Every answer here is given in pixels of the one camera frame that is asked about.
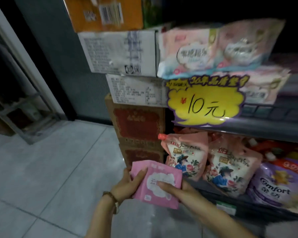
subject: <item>red cap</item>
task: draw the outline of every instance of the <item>red cap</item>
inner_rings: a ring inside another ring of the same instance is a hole
[[[166,134],[158,134],[158,139],[159,140],[165,140],[167,138]]]

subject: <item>bracelet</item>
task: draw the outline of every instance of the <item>bracelet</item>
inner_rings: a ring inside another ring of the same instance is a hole
[[[115,198],[115,196],[111,193],[111,192],[109,192],[109,191],[104,191],[103,192],[103,196],[104,195],[109,195],[111,198],[112,198],[112,200],[114,201],[114,203],[115,203],[115,210],[114,210],[114,215],[116,215],[116,214],[118,214],[119,213],[119,202],[118,202],[118,200]]]

